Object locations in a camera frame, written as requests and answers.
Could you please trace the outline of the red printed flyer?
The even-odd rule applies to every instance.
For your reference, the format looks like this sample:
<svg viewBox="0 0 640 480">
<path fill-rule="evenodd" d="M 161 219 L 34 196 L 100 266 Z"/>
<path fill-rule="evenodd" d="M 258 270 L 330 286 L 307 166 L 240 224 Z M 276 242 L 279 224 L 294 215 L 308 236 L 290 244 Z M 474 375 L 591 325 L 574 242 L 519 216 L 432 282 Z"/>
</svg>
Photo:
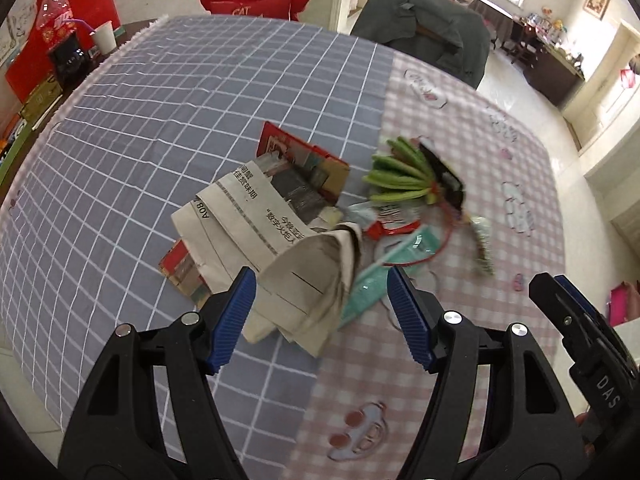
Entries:
<svg viewBox="0 0 640 480">
<path fill-rule="evenodd" d="M 260 272 L 312 231 L 332 228 L 347 162 L 265 122 L 255 157 L 174 214 L 178 240 L 160 272 L 201 307 L 243 266 Z"/>
</svg>

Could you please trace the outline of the framed wall picture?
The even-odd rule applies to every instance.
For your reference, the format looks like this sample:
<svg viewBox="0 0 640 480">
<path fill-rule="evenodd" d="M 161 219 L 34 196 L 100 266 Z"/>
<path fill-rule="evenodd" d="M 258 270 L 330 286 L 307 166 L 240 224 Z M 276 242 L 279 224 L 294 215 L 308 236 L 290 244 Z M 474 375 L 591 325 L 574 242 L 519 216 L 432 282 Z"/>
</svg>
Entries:
<svg viewBox="0 0 640 480">
<path fill-rule="evenodd" d="M 584 5 L 582 6 L 582 10 L 597 18 L 598 20 L 602 20 L 606 10 L 608 10 L 608 5 L 611 0 L 585 0 Z"/>
</svg>

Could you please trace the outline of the dark wooden desk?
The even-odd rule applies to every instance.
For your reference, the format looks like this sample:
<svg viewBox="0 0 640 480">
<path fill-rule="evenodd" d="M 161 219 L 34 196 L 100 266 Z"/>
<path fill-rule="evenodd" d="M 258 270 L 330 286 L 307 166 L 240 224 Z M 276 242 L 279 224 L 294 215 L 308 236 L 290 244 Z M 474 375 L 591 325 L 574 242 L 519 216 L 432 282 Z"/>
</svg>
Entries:
<svg viewBox="0 0 640 480">
<path fill-rule="evenodd" d="M 584 75 L 544 36 L 536 34 L 530 44 L 536 54 L 524 68 L 526 81 L 552 105 L 564 107 L 585 82 Z"/>
</svg>

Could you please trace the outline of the red white snack wrapper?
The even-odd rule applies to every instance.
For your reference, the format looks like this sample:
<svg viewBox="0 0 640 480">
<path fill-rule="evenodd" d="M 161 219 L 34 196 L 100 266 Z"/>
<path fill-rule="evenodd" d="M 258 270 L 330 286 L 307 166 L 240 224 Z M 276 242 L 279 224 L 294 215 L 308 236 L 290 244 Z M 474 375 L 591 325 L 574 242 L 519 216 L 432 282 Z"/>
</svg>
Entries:
<svg viewBox="0 0 640 480">
<path fill-rule="evenodd" d="M 345 220 L 356 223 L 371 240 L 410 234 L 421 224 L 423 206 L 416 202 L 353 204 L 346 209 Z"/>
</svg>

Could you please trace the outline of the round table dark cloth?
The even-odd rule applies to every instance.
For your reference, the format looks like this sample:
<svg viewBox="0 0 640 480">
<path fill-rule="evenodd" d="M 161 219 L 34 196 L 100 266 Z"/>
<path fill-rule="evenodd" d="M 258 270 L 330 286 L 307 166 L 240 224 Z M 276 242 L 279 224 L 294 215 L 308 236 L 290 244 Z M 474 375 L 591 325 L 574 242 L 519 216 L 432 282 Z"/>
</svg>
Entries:
<svg viewBox="0 0 640 480">
<path fill-rule="evenodd" d="M 511 38 L 513 32 L 513 16 L 498 4 L 489 0 L 472 0 L 469 8 L 480 14 L 488 21 L 496 31 L 496 36 L 501 42 Z"/>
</svg>

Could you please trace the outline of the checkered pink grey tablecloth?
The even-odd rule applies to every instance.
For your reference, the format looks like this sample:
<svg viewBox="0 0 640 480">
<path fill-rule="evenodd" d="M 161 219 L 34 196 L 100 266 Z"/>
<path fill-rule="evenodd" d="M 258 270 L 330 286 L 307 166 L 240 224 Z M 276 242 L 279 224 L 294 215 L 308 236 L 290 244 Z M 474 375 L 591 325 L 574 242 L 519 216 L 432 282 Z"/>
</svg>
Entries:
<svg viewBox="0 0 640 480">
<path fill-rule="evenodd" d="M 149 27 L 69 100 L 26 160 L 1 215 L 1 317 L 44 408 L 66 426 L 114 328 L 164 326 L 191 301 L 160 274 L 171 217 L 256 153 L 265 122 L 349 164 L 362 202 L 372 155 L 423 136 L 491 226 L 492 275 L 467 226 L 416 281 L 473 322 L 558 334 L 527 297 L 564 269 L 549 155 L 473 88 L 410 56 L 314 25 L 186 16 Z M 254 479 L 393 479 L 435 379 L 393 312 L 375 304 L 314 359 L 278 334 L 240 342 L 212 387 Z"/>
</svg>

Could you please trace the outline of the chair with grey jacket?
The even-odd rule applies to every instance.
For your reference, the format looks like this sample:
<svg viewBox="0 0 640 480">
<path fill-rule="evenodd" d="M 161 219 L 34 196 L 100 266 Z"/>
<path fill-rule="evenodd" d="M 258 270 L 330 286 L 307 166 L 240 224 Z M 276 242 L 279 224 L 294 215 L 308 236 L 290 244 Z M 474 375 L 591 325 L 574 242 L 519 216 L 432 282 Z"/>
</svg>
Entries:
<svg viewBox="0 0 640 480">
<path fill-rule="evenodd" d="M 367 0 L 350 32 L 480 85 L 490 33 L 480 14 L 450 0 Z"/>
</svg>

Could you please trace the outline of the white paper cup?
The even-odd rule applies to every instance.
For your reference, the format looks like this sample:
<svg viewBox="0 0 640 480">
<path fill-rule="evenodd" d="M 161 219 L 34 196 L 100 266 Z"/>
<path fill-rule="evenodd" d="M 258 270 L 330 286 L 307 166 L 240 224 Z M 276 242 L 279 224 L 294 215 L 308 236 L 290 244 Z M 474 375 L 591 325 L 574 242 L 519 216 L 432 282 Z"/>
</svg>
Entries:
<svg viewBox="0 0 640 480">
<path fill-rule="evenodd" d="M 113 24 L 107 21 L 90 32 L 90 37 L 94 45 L 104 56 L 109 55 L 117 48 L 117 42 L 114 35 Z"/>
</svg>

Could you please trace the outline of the wooden chair at desk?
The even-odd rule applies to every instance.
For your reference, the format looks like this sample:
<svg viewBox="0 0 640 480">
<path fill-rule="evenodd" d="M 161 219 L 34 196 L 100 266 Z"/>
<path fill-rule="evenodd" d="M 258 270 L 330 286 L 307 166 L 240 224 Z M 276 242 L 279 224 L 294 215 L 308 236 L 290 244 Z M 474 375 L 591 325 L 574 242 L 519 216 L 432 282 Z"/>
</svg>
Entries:
<svg viewBox="0 0 640 480">
<path fill-rule="evenodd" d="M 536 28 L 532 24 L 521 21 L 514 23 L 511 34 L 512 47 L 508 50 L 512 64 L 522 62 L 527 67 L 535 65 L 537 62 L 536 39 Z"/>
</svg>

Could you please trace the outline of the cola bottle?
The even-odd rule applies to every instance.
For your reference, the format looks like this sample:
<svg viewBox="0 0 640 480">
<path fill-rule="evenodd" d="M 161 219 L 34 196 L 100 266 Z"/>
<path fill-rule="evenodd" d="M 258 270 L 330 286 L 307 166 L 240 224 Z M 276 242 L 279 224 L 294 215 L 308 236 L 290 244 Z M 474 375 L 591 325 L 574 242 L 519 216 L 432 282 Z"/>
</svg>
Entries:
<svg viewBox="0 0 640 480">
<path fill-rule="evenodd" d="M 48 51 L 62 44 L 75 30 L 73 11 L 67 0 L 38 0 L 37 35 Z"/>
</svg>

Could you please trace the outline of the teal toothpaste box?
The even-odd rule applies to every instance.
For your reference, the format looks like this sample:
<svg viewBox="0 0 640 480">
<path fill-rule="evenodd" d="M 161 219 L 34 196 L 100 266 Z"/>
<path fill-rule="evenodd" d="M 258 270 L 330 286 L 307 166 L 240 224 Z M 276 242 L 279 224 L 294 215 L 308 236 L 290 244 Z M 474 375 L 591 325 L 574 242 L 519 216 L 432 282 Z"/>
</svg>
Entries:
<svg viewBox="0 0 640 480">
<path fill-rule="evenodd" d="M 386 247 L 382 248 L 381 255 L 356 277 L 343 308 L 340 327 L 355 321 L 387 295 L 387 274 L 394 266 L 413 276 L 440 248 L 439 240 L 425 224 L 410 234 L 386 237 L 384 242 Z"/>
</svg>

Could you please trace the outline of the pink stool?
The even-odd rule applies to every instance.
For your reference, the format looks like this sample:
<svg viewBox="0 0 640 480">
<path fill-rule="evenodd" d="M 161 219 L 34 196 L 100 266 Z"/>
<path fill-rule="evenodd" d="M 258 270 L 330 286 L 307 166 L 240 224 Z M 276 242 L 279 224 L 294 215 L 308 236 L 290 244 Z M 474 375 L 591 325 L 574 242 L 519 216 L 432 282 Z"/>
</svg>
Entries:
<svg viewBox="0 0 640 480">
<path fill-rule="evenodd" d="M 610 300 L 608 300 L 608 322 L 612 326 L 617 326 L 633 321 L 639 316 L 639 282 L 621 282 L 610 292 Z"/>
</svg>

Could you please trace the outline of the newspaper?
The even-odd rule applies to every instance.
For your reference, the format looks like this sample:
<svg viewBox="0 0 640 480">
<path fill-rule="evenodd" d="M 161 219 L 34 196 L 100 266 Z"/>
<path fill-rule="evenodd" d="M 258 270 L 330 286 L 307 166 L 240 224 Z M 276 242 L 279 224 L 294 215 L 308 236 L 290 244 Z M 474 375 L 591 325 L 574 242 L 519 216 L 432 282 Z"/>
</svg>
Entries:
<svg viewBox="0 0 640 480">
<path fill-rule="evenodd" d="M 341 323 L 361 257 L 362 231 L 352 222 L 312 231 L 257 275 L 256 298 L 242 328 L 251 344 L 279 332 L 320 356 Z"/>
</svg>

